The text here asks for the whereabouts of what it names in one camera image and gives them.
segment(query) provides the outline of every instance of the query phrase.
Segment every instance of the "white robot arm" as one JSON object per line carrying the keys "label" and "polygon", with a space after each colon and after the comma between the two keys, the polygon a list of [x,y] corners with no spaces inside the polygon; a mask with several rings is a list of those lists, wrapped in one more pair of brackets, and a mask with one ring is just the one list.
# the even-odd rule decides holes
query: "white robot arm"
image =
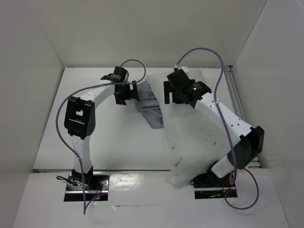
{"label": "white robot arm", "polygon": [[[126,100],[137,99],[137,86],[133,81],[133,90],[128,81],[129,73],[122,67],[115,67],[114,73],[101,78],[101,84],[107,84],[89,90],[80,97],[71,97],[67,102],[65,128],[71,136],[73,149],[81,158],[84,172],[84,183],[90,185],[93,166],[90,159],[90,137],[95,129],[95,109],[110,95],[115,96],[119,105],[126,105]],[[79,158],[75,156],[72,178],[81,181]]]}
{"label": "white robot arm", "polygon": [[[244,169],[261,153],[264,130],[260,126],[253,128],[242,121],[219,100],[214,100],[214,94],[206,84],[190,80],[183,69],[175,69],[167,78],[168,81],[164,82],[165,104],[170,103],[169,93],[172,93],[172,101],[174,103],[190,104],[193,108],[208,116],[222,131],[225,131],[217,109],[217,105],[219,105],[231,136],[238,169]],[[216,179],[225,177],[233,170],[232,151],[209,168],[209,172],[213,176],[215,174]]]}

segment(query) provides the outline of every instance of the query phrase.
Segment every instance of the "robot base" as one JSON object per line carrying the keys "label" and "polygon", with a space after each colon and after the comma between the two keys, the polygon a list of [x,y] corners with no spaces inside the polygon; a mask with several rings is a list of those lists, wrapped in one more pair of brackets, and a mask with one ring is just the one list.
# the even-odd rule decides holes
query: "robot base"
{"label": "robot base", "polygon": [[[109,190],[109,174],[102,172],[93,172],[92,184],[85,190],[85,199],[90,201],[96,195],[104,193],[98,197],[95,201],[108,201]],[[72,175],[69,174],[69,180],[72,180]],[[66,184],[65,202],[83,201],[82,188],[80,186],[73,186],[72,184]]]}
{"label": "robot base", "polygon": [[229,176],[216,181],[210,181],[210,177],[207,173],[198,175],[191,182],[193,182],[195,199],[216,199],[224,198],[227,191],[230,191],[227,198],[238,197],[235,184],[229,184]]}

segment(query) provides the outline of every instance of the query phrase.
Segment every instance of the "crumpled fabric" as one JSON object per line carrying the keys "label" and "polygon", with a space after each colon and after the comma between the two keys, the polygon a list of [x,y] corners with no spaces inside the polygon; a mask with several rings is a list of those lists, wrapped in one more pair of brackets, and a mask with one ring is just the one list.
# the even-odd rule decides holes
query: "crumpled fabric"
{"label": "crumpled fabric", "polygon": [[163,128],[162,112],[151,87],[147,81],[137,85],[140,101],[135,100],[136,109],[142,113],[148,124],[153,129]]}

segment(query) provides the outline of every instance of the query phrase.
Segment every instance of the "wire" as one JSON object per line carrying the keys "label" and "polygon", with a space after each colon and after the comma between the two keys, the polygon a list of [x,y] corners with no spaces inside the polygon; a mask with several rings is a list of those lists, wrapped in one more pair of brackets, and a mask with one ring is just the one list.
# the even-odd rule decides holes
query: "wire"
{"label": "wire", "polygon": [[[237,172],[238,172],[236,153],[235,153],[235,151],[234,151],[234,147],[233,147],[231,135],[230,135],[230,133],[229,133],[229,129],[228,129],[226,120],[225,120],[225,118],[224,118],[224,115],[223,115],[223,113],[222,113],[220,107],[219,107],[219,104],[216,103],[216,101],[217,101],[218,86],[219,86],[219,83],[220,83],[220,81],[221,81],[221,79],[222,79],[222,77],[223,77],[223,73],[224,73],[224,61],[223,61],[222,57],[219,55],[219,53],[217,53],[216,51],[214,51],[214,50],[212,50],[212,49],[210,49],[210,48],[207,48],[207,47],[201,47],[201,48],[200,48],[200,47],[197,47],[197,48],[193,48],[193,49],[187,51],[187,52],[179,59],[179,61],[177,62],[176,65],[178,66],[179,63],[180,63],[180,62],[181,62],[189,53],[191,53],[192,51],[196,51],[196,50],[205,50],[205,51],[212,52],[214,55],[216,55],[216,56],[218,57],[218,59],[219,59],[219,61],[220,61],[221,71],[220,71],[220,75],[219,75],[218,81],[217,81],[217,83],[216,83],[216,85],[215,85],[215,88],[214,88],[214,101],[215,101],[216,107],[217,107],[217,109],[218,109],[219,116],[220,116],[220,118],[221,118],[221,120],[222,120],[222,122],[223,122],[225,131],[226,131],[226,135],[227,135],[227,137],[228,137],[228,141],[229,141],[231,153],[232,153],[232,160],[233,160],[234,170],[233,170],[233,171],[231,172],[231,174],[230,174],[229,183],[230,183],[231,185],[233,185],[233,184],[235,183],[236,179],[237,179]],[[256,195],[256,200],[255,200],[254,203],[252,203],[250,206],[245,207],[245,208],[237,208],[237,207],[231,205],[231,204],[227,201],[226,196],[227,196],[227,194],[228,194],[229,192],[231,192],[231,191],[228,191],[228,192],[225,194],[225,201],[227,202],[227,204],[228,204],[229,206],[231,206],[231,207],[234,208],[234,209],[238,209],[238,210],[246,210],[246,209],[249,209],[249,208],[253,207],[253,206],[256,204],[256,202],[257,202],[257,200],[258,200],[258,197],[259,197],[259,188],[258,188],[258,184],[257,184],[257,181],[256,181],[255,177],[252,175],[252,173],[251,173],[249,170],[247,170],[247,169],[245,169],[245,170],[252,176],[252,178],[253,178],[253,180],[254,180],[254,182],[255,182],[255,184],[256,184],[257,195]]]}
{"label": "wire", "polygon": [[225,194],[225,196],[224,196],[226,203],[227,203],[230,207],[232,207],[232,208],[234,208],[234,209],[237,209],[237,210],[247,210],[247,209],[249,209],[249,208],[252,208],[252,207],[257,203],[258,198],[259,198],[259,196],[260,196],[260,189],[259,189],[259,187],[258,187],[257,180],[255,179],[254,175],[253,175],[248,169],[244,169],[244,170],[250,174],[250,176],[252,177],[253,181],[255,182],[255,184],[256,184],[256,193],[257,193],[257,194],[256,194],[256,199],[255,199],[255,201],[254,201],[251,205],[249,205],[248,207],[244,207],[244,208],[238,208],[238,207],[233,206],[232,204],[230,204],[230,203],[228,202],[228,200],[227,200],[227,195],[228,195],[230,192],[234,191],[234,190],[230,190],[230,191],[226,192],[226,194]]}
{"label": "wire", "polygon": [[67,96],[63,102],[60,104],[59,108],[58,108],[58,111],[57,111],[57,114],[56,114],[56,120],[55,120],[55,124],[56,124],[56,131],[57,131],[57,134],[60,138],[60,140],[63,142],[63,144],[69,148],[73,153],[74,155],[79,159],[79,165],[80,165],[80,170],[81,170],[81,183],[82,183],[82,194],[83,194],[83,201],[84,201],[84,215],[86,214],[86,208],[87,206],[93,201],[93,200],[90,200],[88,202],[88,204],[86,204],[86,194],[85,194],[85,188],[84,188],[84,179],[85,179],[85,175],[84,175],[84,168],[83,168],[83,165],[82,165],[82,160],[81,160],[81,157],[79,156],[79,154],[64,140],[64,138],[62,137],[61,135],[61,132],[59,130],[59,114],[60,114],[60,111],[64,105],[64,103],[73,95],[79,93],[79,92],[82,92],[84,90],[87,90],[87,89],[93,89],[93,88],[98,88],[98,87],[102,87],[102,86],[108,86],[108,85],[133,85],[133,84],[137,84],[141,81],[143,81],[143,79],[145,78],[146,76],[146,67],[144,66],[144,64],[137,60],[137,59],[128,59],[126,61],[124,61],[122,64],[121,64],[121,67],[127,63],[127,62],[130,62],[130,61],[135,61],[135,62],[138,62],[142,65],[143,67],[143,70],[144,70],[144,73],[143,73],[143,76],[140,80],[138,80],[137,82],[131,82],[131,83],[118,83],[118,82],[115,82],[115,83],[105,83],[105,84],[101,84],[101,85],[93,85],[93,86],[89,86],[89,87],[85,87],[85,88],[82,88],[82,89],[78,89],[77,91],[71,93],[69,96]]}
{"label": "wire", "polygon": [[[228,185],[228,189],[224,189],[224,186],[225,186],[225,183]],[[223,190],[223,193],[227,192],[227,191],[230,191],[231,190],[231,185],[228,181],[225,181],[225,183],[223,183],[223,187],[222,187],[222,190]]]}
{"label": "wire", "polygon": [[99,195],[97,195],[97,196],[95,196],[95,197],[93,197],[93,198],[91,198],[91,200],[85,205],[85,207],[84,207],[84,211],[86,211],[86,209],[87,209],[87,207],[90,205],[90,203],[92,203],[94,200],[96,200],[98,197],[101,197],[101,196],[103,196],[103,195],[105,195],[106,193],[101,193],[101,194],[99,194]]}
{"label": "wire", "polygon": [[95,182],[95,185],[96,185],[96,194],[95,194],[95,197],[96,197],[98,194],[99,186],[98,186],[97,182]]}
{"label": "wire", "polygon": [[57,180],[61,180],[61,181],[66,181],[66,182],[68,182],[68,183],[70,183],[70,184],[72,184],[72,185],[77,185],[76,182],[71,181],[71,180],[69,180],[69,179],[67,179],[67,178],[64,178],[64,177],[62,177],[62,176],[57,176],[56,179],[57,179]]}
{"label": "wire", "polygon": [[[76,185],[77,185],[77,186],[79,186],[79,187],[82,188],[82,183],[81,183],[81,182],[80,182],[80,183],[77,182],[77,181],[75,181],[75,182],[76,182]],[[87,190],[87,189],[89,189],[90,187],[89,187],[88,185],[85,184],[85,185],[84,185],[84,188],[85,188],[85,190]]]}
{"label": "wire", "polygon": [[99,185],[99,183],[98,182],[95,182],[95,185],[96,185],[96,189],[97,189],[97,192],[96,192],[96,195],[97,195],[97,193],[98,193],[98,190],[99,190],[99,192],[100,192],[100,194],[101,194],[101,188],[100,188],[100,185]]}

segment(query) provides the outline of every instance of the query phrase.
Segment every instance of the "purple cable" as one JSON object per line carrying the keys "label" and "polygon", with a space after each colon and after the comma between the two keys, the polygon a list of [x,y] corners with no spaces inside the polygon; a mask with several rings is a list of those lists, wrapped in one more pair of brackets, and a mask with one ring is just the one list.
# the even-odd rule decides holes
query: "purple cable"
{"label": "purple cable", "polygon": [[79,89],[79,90],[77,90],[77,91],[71,93],[69,96],[67,96],[67,97],[63,100],[63,102],[60,104],[60,106],[59,106],[59,108],[58,108],[58,111],[57,111],[57,114],[56,114],[56,120],[55,120],[56,131],[57,131],[57,134],[58,134],[60,140],[61,140],[61,141],[63,142],[63,144],[64,144],[65,146],[67,146],[67,148],[69,148],[69,149],[75,154],[75,156],[79,159],[80,170],[81,170],[82,194],[83,194],[83,201],[84,201],[84,215],[86,214],[85,212],[86,212],[87,206],[88,206],[93,200],[90,200],[90,201],[88,202],[88,204],[86,205],[86,201],[85,201],[85,200],[86,200],[86,194],[85,194],[86,192],[85,192],[85,188],[84,188],[84,185],[85,185],[85,183],[84,183],[85,175],[84,175],[84,169],[83,169],[83,166],[82,166],[82,161],[81,161],[81,158],[80,158],[79,154],[78,154],[78,153],[77,153],[69,144],[67,144],[67,142],[63,139],[63,137],[62,137],[62,135],[61,135],[61,133],[60,133],[59,124],[58,124],[58,123],[59,123],[59,114],[60,114],[60,111],[61,111],[61,109],[62,109],[64,103],[65,103],[71,96],[73,96],[73,95],[75,95],[75,94],[77,94],[77,93],[79,93],[79,92],[82,92],[82,91],[84,91],[84,90],[87,90],[87,89],[94,89],[94,88],[102,87],[102,86],[105,86],[105,85],[106,85],[106,86],[108,86],[108,85],[133,85],[133,84],[136,84],[136,83],[139,83],[139,82],[143,81],[144,77],[146,76],[146,67],[144,66],[144,64],[143,64],[141,61],[139,61],[139,60],[137,60],[137,59],[128,59],[128,60],[124,61],[124,62],[120,65],[120,67],[122,67],[125,63],[130,62],[130,61],[138,62],[138,63],[140,63],[140,64],[143,66],[144,73],[143,73],[142,78],[141,78],[139,81],[137,81],[137,82],[132,82],[132,83],[118,83],[118,82],[116,82],[116,83],[105,83],[105,84],[101,84],[101,85],[93,85],[93,86],[89,86],[89,87],[86,87],[86,88]]}
{"label": "purple cable", "polygon": [[101,193],[101,194],[99,194],[99,195],[97,195],[97,196],[91,198],[91,200],[90,200],[90,201],[87,203],[87,205],[85,206],[85,209],[87,209],[87,207],[90,205],[90,203],[92,203],[95,199],[97,199],[98,197],[103,196],[103,195],[105,195],[105,194],[106,194],[106,193]]}
{"label": "purple cable", "polygon": [[[220,71],[220,75],[219,75],[218,81],[217,81],[217,83],[216,83],[216,85],[215,85],[215,88],[214,88],[214,101],[216,102],[216,101],[217,101],[218,86],[219,86],[219,83],[220,83],[220,81],[221,81],[221,79],[222,79],[222,77],[223,77],[223,73],[224,73],[224,62],[223,62],[222,57],[219,55],[219,53],[217,53],[216,51],[214,51],[214,50],[212,50],[212,49],[210,49],[210,48],[206,48],[206,47],[201,47],[201,48],[200,48],[200,47],[197,47],[197,48],[193,48],[193,49],[187,51],[187,52],[179,59],[179,61],[177,62],[176,65],[178,66],[178,64],[180,64],[180,62],[181,62],[189,53],[191,53],[192,51],[196,51],[196,50],[205,50],[205,51],[212,52],[213,54],[215,54],[215,55],[218,57],[218,59],[219,59],[219,61],[220,61],[221,71]],[[228,137],[228,141],[229,141],[231,153],[232,153],[234,171],[232,171],[231,174],[230,174],[229,182],[230,182],[231,185],[233,185],[233,184],[235,183],[236,179],[237,179],[237,172],[238,172],[236,153],[235,153],[235,151],[234,151],[234,146],[233,146],[233,143],[232,143],[231,135],[230,135],[230,132],[229,132],[227,123],[226,123],[226,121],[225,121],[224,115],[223,115],[223,113],[222,113],[222,111],[221,111],[221,109],[220,109],[220,107],[219,107],[219,104],[218,104],[218,103],[215,103],[215,104],[216,104],[216,107],[217,107],[217,109],[218,109],[219,116],[220,116],[220,118],[221,118],[221,120],[222,120],[222,122],[223,122],[225,131],[226,131],[226,134],[227,134],[227,137]],[[227,201],[227,195],[231,192],[231,190],[228,191],[228,192],[225,194],[225,201],[226,201],[226,203],[227,203],[229,206],[231,206],[232,208],[238,209],[238,210],[246,210],[246,209],[249,209],[249,208],[253,207],[253,206],[257,203],[258,198],[259,198],[259,188],[258,188],[258,184],[257,184],[257,181],[256,181],[255,177],[253,176],[253,174],[252,174],[249,170],[247,170],[247,169],[244,169],[244,170],[247,171],[247,172],[251,175],[251,177],[253,178],[253,180],[254,180],[254,182],[255,182],[255,184],[256,184],[256,193],[257,193],[257,194],[256,194],[256,200],[255,200],[250,206],[245,207],[245,208],[238,208],[238,207],[235,207],[235,206],[231,205],[231,204]]]}

